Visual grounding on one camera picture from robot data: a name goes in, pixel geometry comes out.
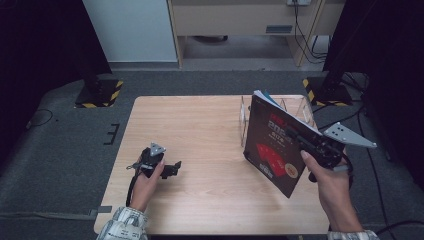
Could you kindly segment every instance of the sleeve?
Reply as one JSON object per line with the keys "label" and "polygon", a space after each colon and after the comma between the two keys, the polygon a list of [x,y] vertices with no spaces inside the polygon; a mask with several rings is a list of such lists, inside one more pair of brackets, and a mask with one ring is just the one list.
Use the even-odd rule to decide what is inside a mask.
{"label": "sleeve", "polygon": [[146,224],[147,217],[143,212],[120,207],[103,226],[97,240],[147,240]]}
{"label": "sleeve", "polygon": [[328,240],[379,240],[378,236],[370,230],[354,233],[328,232]]}

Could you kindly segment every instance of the vent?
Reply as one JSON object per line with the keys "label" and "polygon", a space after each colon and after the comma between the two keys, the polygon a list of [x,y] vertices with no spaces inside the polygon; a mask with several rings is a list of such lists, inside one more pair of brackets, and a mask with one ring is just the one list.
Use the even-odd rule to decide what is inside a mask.
{"label": "vent", "polygon": [[266,33],[291,33],[292,25],[268,25]]}

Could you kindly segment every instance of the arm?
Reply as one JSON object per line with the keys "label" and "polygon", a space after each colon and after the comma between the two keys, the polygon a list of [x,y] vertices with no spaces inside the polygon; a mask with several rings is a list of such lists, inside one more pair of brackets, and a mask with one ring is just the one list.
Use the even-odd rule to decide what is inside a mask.
{"label": "arm", "polygon": [[305,151],[301,151],[301,155],[308,169],[317,178],[319,200],[332,230],[328,233],[328,239],[378,239],[373,232],[365,231],[359,222],[350,199],[348,173],[321,167]]}
{"label": "arm", "polygon": [[144,174],[138,176],[129,207],[120,207],[116,210],[112,220],[102,228],[98,240],[147,240],[144,229],[147,217],[144,211],[153,196],[164,166],[164,161],[161,161],[150,178]]}

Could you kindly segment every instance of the gray carpet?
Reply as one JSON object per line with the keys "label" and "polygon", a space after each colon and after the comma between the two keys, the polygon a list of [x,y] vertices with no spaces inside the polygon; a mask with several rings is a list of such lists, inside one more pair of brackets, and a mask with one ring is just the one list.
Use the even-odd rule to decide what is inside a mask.
{"label": "gray carpet", "polygon": [[[145,71],[114,74],[124,83],[113,107],[74,108],[82,81],[52,90],[44,96],[40,110],[32,120],[33,126],[22,135],[10,156],[10,166],[1,175],[0,213],[87,215],[90,210],[97,209],[133,102],[138,96],[251,94],[256,89],[268,90],[271,94],[305,95],[301,80],[307,76],[322,75],[320,72],[294,71]],[[354,99],[360,99],[357,91],[351,88],[349,91]],[[357,102],[349,107],[326,107],[315,113],[315,120],[319,127],[324,126],[354,114],[360,106],[361,103]],[[379,144],[370,120],[364,114],[360,116],[365,136]],[[114,143],[105,145],[111,141],[108,133],[115,130],[116,124],[119,124],[119,130]],[[343,124],[360,132],[356,117]],[[355,167],[351,191],[359,217],[365,228],[380,230],[386,223],[371,160],[364,148],[349,146],[347,150]],[[382,146],[370,150],[370,154],[376,166],[388,223],[409,219],[424,221],[424,193],[413,184],[408,171],[401,163],[388,162]],[[0,220],[0,239],[95,239],[93,225],[93,220],[3,218]],[[418,225],[397,227],[392,232],[397,239],[422,239],[424,236],[424,228]],[[392,239],[387,232],[380,237]],[[172,238],[153,236],[153,239]],[[303,236],[303,239],[326,238]]]}

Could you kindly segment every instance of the book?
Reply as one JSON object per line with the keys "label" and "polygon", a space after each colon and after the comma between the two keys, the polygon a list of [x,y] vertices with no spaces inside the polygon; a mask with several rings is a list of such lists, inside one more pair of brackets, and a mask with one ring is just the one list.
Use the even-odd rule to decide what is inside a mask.
{"label": "book", "polygon": [[308,139],[322,136],[288,113],[268,93],[254,91],[243,154],[287,198],[305,169],[300,145],[287,133],[289,128]]}

